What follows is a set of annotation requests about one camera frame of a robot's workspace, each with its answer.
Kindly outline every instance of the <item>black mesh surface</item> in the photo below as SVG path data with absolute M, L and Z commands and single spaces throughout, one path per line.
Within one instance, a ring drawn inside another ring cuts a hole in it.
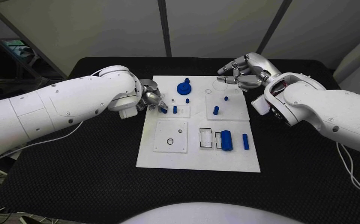
M 127 66 L 140 79 L 216 76 L 229 61 L 176 58 L 175 62 L 173 58 L 170 64 L 169 60 L 90 57 L 78 62 L 71 78 L 110 65 Z M 320 62 L 272 62 L 283 72 L 303 72 L 327 89 L 339 88 Z M 0 206 L 52 218 L 117 223 L 169 204 L 219 202 L 268 210 L 306 223 L 359 223 L 360 191 L 350 182 L 336 143 L 307 122 L 288 127 L 272 115 L 258 115 L 251 101 L 262 91 L 258 88 L 245 94 L 261 173 L 136 168 L 146 112 L 121 120 L 105 110 L 67 139 L 23 151 L 0 187 Z M 360 165 L 359 152 L 350 153 Z

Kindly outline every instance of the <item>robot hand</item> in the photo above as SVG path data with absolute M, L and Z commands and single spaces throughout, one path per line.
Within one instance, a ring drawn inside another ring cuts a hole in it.
M 268 85 L 275 77 L 281 75 L 274 64 L 257 53 L 249 53 L 231 61 L 218 70 L 218 74 L 223 74 L 231 69 L 234 69 L 234 76 L 219 76 L 218 81 L 236 84 L 245 92 L 261 85 Z
M 139 80 L 118 65 L 104 68 L 100 76 L 79 77 L 0 100 L 0 154 L 95 117 L 105 108 L 123 119 L 147 106 L 167 109 L 160 96 L 156 82 Z
M 264 94 L 251 103 L 261 115 L 272 112 L 290 126 L 306 120 L 321 135 L 360 151 L 360 95 L 327 90 L 303 74 L 283 74 L 257 53 L 235 59 L 218 73 L 231 69 L 234 76 L 219 76 L 221 82 L 236 84 L 245 91 L 265 86 Z

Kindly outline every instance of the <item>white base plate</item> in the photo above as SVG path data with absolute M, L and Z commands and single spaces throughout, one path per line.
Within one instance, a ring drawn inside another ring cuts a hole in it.
M 176 87 L 186 78 L 190 79 L 192 92 L 189 95 L 180 95 Z M 169 105 L 169 113 L 160 113 L 157 109 L 147 111 L 137 167 L 261 172 L 248 121 L 248 108 L 239 88 L 235 85 L 226 86 L 226 84 L 221 84 L 216 81 L 216 77 L 154 76 L 154 81 L 157 82 L 164 102 Z M 229 97 L 229 101 L 222 101 L 225 96 Z M 213 110 L 211 109 L 213 103 L 219 103 L 219 112 L 222 113 L 218 115 L 218 119 L 215 115 L 212 117 L 208 114 L 208 111 Z M 173 106 L 177 106 L 177 112 L 180 106 L 189 107 L 189 111 L 183 111 L 183 117 L 179 117 L 179 115 L 175 117 Z M 182 148 L 172 148 L 170 146 L 175 144 L 169 145 L 166 143 L 167 137 L 156 138 L 160 131 L 157 128 L 159 121 L 169 122 L 167 135 L 172 136 L 179 136 L 179 124 L 187 123 L 186 148 L 183 139 L 177 142 Z M 212 129 L 212 149 L 200 148 L 200 128 Z M 229 152 L 216 150 L 215 147 L 215 133 L 223 130 L 229 130 L 232 136 L 234 150 Z M 244 149 L 244 133 L 248 134 L 249 150 Z

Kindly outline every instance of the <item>blue object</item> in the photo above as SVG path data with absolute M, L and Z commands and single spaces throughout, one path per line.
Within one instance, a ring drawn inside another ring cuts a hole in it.
M 189 78 L 186 78 L 186 81 L 177 85 L 176 90 L 180 95 L 187 95 L 192 92 L 192 85 Z
M 249 150 L 249 141 L 248 141 L 248 135 L 242 134 L 242 141 L 244 141 L 244 149 Z
M 232 151 L 231 131 L 229 130 L 222 131 L 221 137 L 222 137 L 222 150 Z
M 219 114 L 219 107 L 218 107 L 218 106 L 215 106 L 215 108 L 213 108 L 213 114 L 215 114 L 215 115 Z

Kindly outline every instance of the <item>black tabletop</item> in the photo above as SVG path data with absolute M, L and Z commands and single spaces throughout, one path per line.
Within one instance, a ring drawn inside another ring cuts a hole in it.
M 216 76 L 229 59 L 88 57 L 69 78 L 124 65 L 140 79 L 153 75 Z M 281 72 L 311 75 L 339 89 L 324 65 L 313 60 L 272 60 Z M 0 206 L 41 216 L 117 223 L 141 212 L 182 202 L 249 206 L 306 223 L 359 223 L 360 192 L 336 150 L 307 122 L 288 127 L 259 116 L 245 94 L 261 173 L 136 168 L 146 112 L 121 120 L 105 112 L 68 138 L 22 152 L 0 187 Z M 68 128 L 35 142 L 69 133 Z M 350 150 L 355 163 L 359 152 Z

